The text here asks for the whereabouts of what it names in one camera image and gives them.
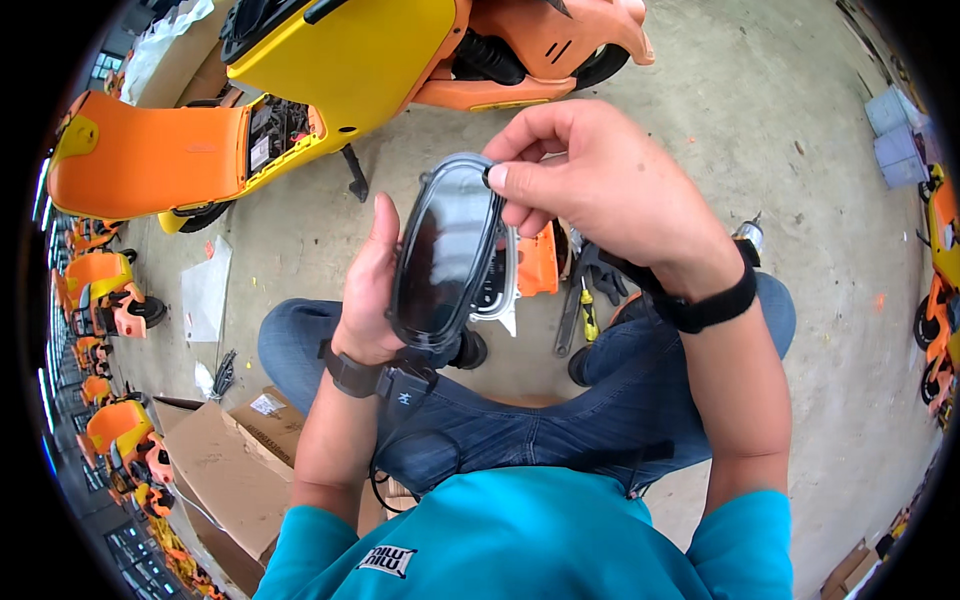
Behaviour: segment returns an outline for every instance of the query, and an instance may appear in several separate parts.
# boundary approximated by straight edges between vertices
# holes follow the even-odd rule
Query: kickstand
[[[367,201],[367,194],[370,193],[370,188],[367,186],[367,178],[363,175],[363,169],[360,168],[360,161],[357,160],[357,155],[353,151],[353,147],[349,144],[341,148],[340,152],[344,153],[344,158],[347,159],[347,165],[349,165],[350,172],[353,174],[350,191],[353,192],[353,195],[356,196],[362,204]]]

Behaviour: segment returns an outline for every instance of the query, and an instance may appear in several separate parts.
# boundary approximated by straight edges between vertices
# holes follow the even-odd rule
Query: person
[[[484,149],[503,221],[532,236],[555,215],[649,266],[698,302],[745,263],[693,182],[614,107],[570,100],[520,112]],[[402,420],[341,392],[320,341],[360,364],[411,351],[384,317],[400,228],[377,194],[342,304],[295,299],[264,320],[267,374],[307,414],[276,552],[257,598],[788,598],[791,410],[780,362],[796,327],[776,279],[756,274],[738,316],[680,333],[641,296],[570,370],[591,386],[556,406],[486,399],[440,377]],[[473,368],[473,333],[428,356]],[[706,507],[684,553],[637,491],[712,457]],[[371,465],[420,503],[359,540]]]

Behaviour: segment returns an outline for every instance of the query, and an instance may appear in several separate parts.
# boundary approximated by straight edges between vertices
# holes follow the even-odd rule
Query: wrist
[[[335,354],[346,354],[354,362],[368,366],[381,365],[394,360],[396,357],[395,350],[389,350],[379,344],[371,344],[359,340],[339,326],[333,332],[333,338],[330,340],[330,349],[332,349]]]
[[[743,257],[729,237],[692,250],[651,266],[667,294],[695,303],[729,290],[743,277]]]

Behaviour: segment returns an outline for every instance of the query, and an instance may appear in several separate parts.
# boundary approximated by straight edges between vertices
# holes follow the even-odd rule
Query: shirt logo
[[[367,553],[356,568],[375,568],[384,573],[390,573],[400,579],[407,578],[407,565],[417,550],[409,550],[397,546],[376,546]]]

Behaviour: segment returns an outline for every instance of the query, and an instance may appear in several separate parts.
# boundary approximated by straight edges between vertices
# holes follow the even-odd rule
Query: hand
[[[604,102],[526,108],[483,154],[505,161],[488,179],[508,199],[503,221],[523,236],[564,217],[607,252],[651,267],[667,291],[691,301],[743,275],[735,245],[693,182]]]
[[[343,314],[331,342],[334,352],[344,352],[360,364],[385,363],[403,348],[383,316],[394,284],[399,235],[394,201],[380,192],[373,198],[370,236],[347,271]]]

